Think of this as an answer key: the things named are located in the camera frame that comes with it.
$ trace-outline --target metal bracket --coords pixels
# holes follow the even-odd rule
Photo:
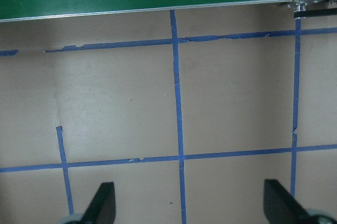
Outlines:
[[[296,0],[288,8],[294,10],[294,18],[331,16],[337,15],[337,0]]]

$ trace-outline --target beige floor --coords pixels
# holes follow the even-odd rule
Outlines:
[[[294,30],[275,4],[180,9],[179,37]],[[337,27],[337,17],[302,28]],[[176,156],[172,45],[44,53],[66,45],[172,38],[170,12],[0,23],[0,171]],[[302,36],[298,146],[337,144],[337,34]],[[294,36],[179,44],[185,154],[290,148]],[[337,149],[299,152],[296,198],[337,217]],[[263,180],[290,188],[291,153],[186,160],[188,224],[267,223]],[[116,224],[182,223],[179,161],[69,168],[75,212],[115,181]],[[0,172],[0,223],[68,215],[63,171]]]

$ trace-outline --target blue painter's tape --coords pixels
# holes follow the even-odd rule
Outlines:
[[[229,38],[232,40],[240,39],[240,38],[262,38],[262,37],[279,37],[279,36],[292,36],[295,35],[294,30],[288,31],[274,31],[274,32],[258,32],[258,33],[237,33],[237,34],[229,34],[229,35],[208,35],[208,36],[195,36],[195,37],[186,37],[179,38],[179,43],[186,42],[204,42],[204,41],[216,41],[222,38]]]
[[[181,220],[183,224],[187,223],[186,216],[186,193],[185,193],[185,170],[184,160],[179,161],[179,181],[180,181],[180,201],[181,201]]]
[[[70,46],[65,46],[62,49],[45,50],[45,53],[68,52],[68,51],[79,51],[79,50],[93,50],[93,49],[108,49],[108,48],[133,47],[133,46],[155,46],[155,45],[168,45],[168,44],[172,44],[171,38],[166,38],[166,39],[163,39],[163,40],[85,44],[83,46],[70,45]]]
[[[56,128],[57,133],[57,139],[58,139],[58,147],[60,149],[60,155],[61,155],[61,161],[63,164],[63,177],[64,177],[64,184],[65,184],[65,190],[67,194],[68,199],[68,208],[69,208],[69,214],[74,214],[74,206],[73,206],[73,197],[72,197],[72,191],[70,186],[70,180],[68,175],[68,168],[67,168],[67,159],[65,156],[64,146],[63,146],[63,135],[62,135],[62,127],[58,126]]]
[[[294,65],[294,98],[293,98],[293,141],[291,151],[290,194],[295,197],[296,160],[297,160],[297,127],[299,117],[300,91],[300,58],[301,58],[301,19],[295,20],[295,65]]]
[[[18,49],[0,51],[0,56],[13,56],[19,52]]]
[[[337,27],[301,30],[301,35],[337,33]]]
[[[247,155],[278,154],[287,152],[291,152],[291,148],[260,149],[260,150],[207,153],[207,154],[187,154],[185,155],[185,159],[191,160],[191,159],[206,159],[206,158],[221,158],[221,157],[243,157]]]
[[[62,135],[62,127],[61,126],[58,126],[56,128],[56,133],[57,133],[57,139],[58,139],[58,147],[60,149],[61,162],[67,163],[67,159],[66,159],[65,151],[64,151],[64,146],[63,146],[63,135]]]
[[[73,167],[89,167],[89,166],[115,165],[115,164],[140,163],[140,162],[164,162],[176,160],[179,160],[178,155],[169,155],[166,157],[147,157],[144,159],[128,158],[128,159],[104,160],[104,161],[71,162],[67,163],[66,166],[68,168],[73,168]]]
[[[174,91],[175,106],[177,115],[177,134],[178,134],[178,152],[179,152],[179,176],[180,176],[180,202],[181,202],[181,218],[182,224],[186,224],[186,197],[185,197],[185,173],[184,173],[184,143],[183,143],[183,118],[181,109],[181,92],[179,78],[179,41],[177,34],[177,26],[175,13],[170,11],[171,30],[172,30],[172,46],[173,46],[173,73],[174,73]]]
[[[89,161],[89,162],[71,162],[67,164],[68,168],[72,167],[89,167],[89,166],[102,166],[126,163],[139,163],[139,158],[118,159],[118,160],[104,160],[104,161]]]
[[[63,168],[63,165],[61,163],[41,164],[41,165],[31,165],[31,166],[21,166],[21,167],[0,168],[0,173],[29,171],[29,170],[59,169],[59,168]]]
[[[297,152],[337,149],[337,144],[297,147]]]
[[[179,160],[178,155],[170,155],[167,157],[147,157],[141,159],[140,162],[165,162],[165,161],[177,161]]]

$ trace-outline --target metal edge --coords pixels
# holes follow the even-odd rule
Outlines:
[[[48,18],[59,18],[59,17],[75,17],[75,16],[92,16],[92,15],[103,15],[103,14],[114,14],[114,13],[128,13],[128,12],[149,12],[149,11],[164,11],[169,9],[189,9],[189,8],[207,8],[207,7],[217,7],[217,6],[234,6],[234,5],[250,5],[250,4],[266,4],[266,3],[284,3],[296,0],[255,0],[255,1],[240,1],[240,2],[227,2],[227,3],[214,3],[214,4],[195,4],[195,5],[181,5],[181,6],[169,6],[169,7],[158,7],[158,8],[144,8],[144,9],[128,9],[124,11],[107,11],[107,12],[89,12],[89,13],[76,13],[76,14],[60,14],[60,15],[49,15],[49,16],[37,16],[37,17],[22,17],[22,18],[8,18],[0,20],[3,22],[13,22],[13,21],[28,21],[28,20],[43,20]]]

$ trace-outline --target blue tape line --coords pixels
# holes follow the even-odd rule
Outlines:
[[[57,50],[45,50],[45,53],[55,52],[68,52],[78,50],[93,50],[93,49],[107,49],[107,48],[120,48],[120,47],[133,47],[133,46],[155,46],[155,45],[168,45],[172,44],[171,38],[163,40],[148,40],[148,41],[127,41],[127,42],[115,42],[115,43],[97,43],[97,44],[85,44],[83,46],[70,45],[65,46],[62,49]]]
[[[57,139],[58,139],[58,147],[60,149],[60,155],[61,155],[61,162],[62,163],[67,163],[67,159],[65,156],[65,150],[63,146],[63,135],[62,135],[62,127],[58,126],[56,128],[56,133],[57,133]]]
[[[317,28],[317,29],[308,29],[308,30],[301,31],[302,35],[324,34],[324,33],[337,33],[337,27]],[[193,37],[178,38],[178,43],[215,41],[215,40],[219,40],[222,38],[229,38],[229,39],[235,40],[235,39],[240,39],[240,38],[279,37],[279,36],[292,36],[295,34],[296,34],[296,30],[285,30],[285,31],[271,31],[271,32],[256,32],[256,33],[237,33],[237,34],[229,34],[229,35],[193,36]],[[63,47],[62,49],[45,50],[45,53],[134,47],[134,46],[168,45],[172,43],[173,41],[171,38],[165,38],[161,40],[85,44],[83,46],[70,45],[70,46]],[[15,55],[16,53],[18,53],[18,50],[0,51],[0,56]]]
[[[220,40],[222,38],[229,38],[232,40],[240,39],[240,38],[262,38],[262,37],[279,37],[279,36],[292,36],[295,35],[294,30],[287,31],[274,31],[274,32],[257,32],[257,33],[237,33],[237,34],[229,34],[229,35],[208,35],[208,36],[195,36],[195,37],[186,37],[179,38],[179,43],[186,42],[204,42],[204,41],[215,41]]]
[[[60,149],[60,155],[61,155],[61,161],[63,164],[63,176],[64,176],[64,184],[65,184],[65,190],[67,194],[68,199],[68,208],[69,208],[69,214],[74,214],[74,206],[73,206],[73,197],[72,197],[72,191],[70,186],[70,180],[68,175],[68,168],[65,167],[65,164],[67,164],[67,159],[65,156],[64,146],[63,146],[63,135],[62,135],[62,127],[58,126],[56,128],[57,132],[57,139],[58,139],[58,147]]]
[[[302,30],[301,35],[337,33],[337,27]]]
[[[178,134],[178,152],[179,152],[179,177],[180,177],[180,203],[182,224],[186,224],[186,196],[185,196],[185,172],[184,172],[184,143],[183,143],[183,118],[181,109],[180,77],[179,77],[179,47],[177,25],[174,11],[170,11],[171,29],[172,29],[172,47],[173,47],[173,73],[174,73],[174,91],[175,106],[177,114],[177,134]]]
[[[67,163],[68,168],[73,167],[89,167],[89,166],[102,166],[102,165],[115,165],[115,164],[127,164],[127,163],[142,163],[142,162],[164,162],[164,161],[176,161],[179,160],[179,156],[170,155],[166,157],[147,157],[140,158],[128,158],[117,160],[103,160],[103,161],[89,161],[89,162],[71,162]]]
[[[164,162],[164,161],[177,161],[179,160],[178,155],[171,155],[167,157],[147,157],[141,159],[140,162]]]
[[[297,147],[297,152],[337,149],[337,144]]]
[[[0,56],[13,56],[19,52],[18,49],[0,51]]]
[[[296,186],[296,159],[297,159],[297,127],[299,117],[299,90],[300,90],[300,57],[301,57],[301,19],[295,20],[295,66],[294,66],[294,99],[293,99],[293,141],[291,152],[290,193],[295,196]]]
[[[62,168],[62,167],[63,167],[63,165],[61,163],[29,165],[29,166],[21,166],[21,167],[0,168],[0,173],[16,172],[16,171],[29,171],[29,170],[59,169],[59,168]]]
[[[192,159],[221,158],[221,157],[243,157],[247,155],[278,154],[278,153],[287,153],[287,152],[291,152],[291,148],[260,149],[260,150],[207,153],[207,154],[187,154],[185,156],[185,159],[192,160]]]

